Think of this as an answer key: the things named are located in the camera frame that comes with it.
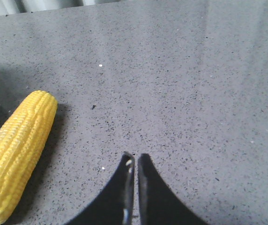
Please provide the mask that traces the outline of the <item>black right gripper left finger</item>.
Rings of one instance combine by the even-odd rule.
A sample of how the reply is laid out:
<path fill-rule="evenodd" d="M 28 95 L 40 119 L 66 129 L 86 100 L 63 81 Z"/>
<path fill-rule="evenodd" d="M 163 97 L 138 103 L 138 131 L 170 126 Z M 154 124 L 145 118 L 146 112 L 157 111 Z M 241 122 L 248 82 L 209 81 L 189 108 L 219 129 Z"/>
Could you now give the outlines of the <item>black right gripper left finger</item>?
<path fill-rule="evenodd" d="M 130 225 L 134 205 L 134 157 L 124 152 L 98 196 L 68 225 Z"/>

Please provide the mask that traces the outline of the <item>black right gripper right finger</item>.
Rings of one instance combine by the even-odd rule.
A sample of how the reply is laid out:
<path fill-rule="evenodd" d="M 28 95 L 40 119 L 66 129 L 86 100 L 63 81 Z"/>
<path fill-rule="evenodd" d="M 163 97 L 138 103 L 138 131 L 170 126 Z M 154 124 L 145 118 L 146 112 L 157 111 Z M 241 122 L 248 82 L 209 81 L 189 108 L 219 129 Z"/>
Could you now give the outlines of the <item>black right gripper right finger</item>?
<path fill-rule="evenodd" d="M 205 225 L 169 189 L 149 154 L 138 159 L 139 211 L 142 225 Z"/>

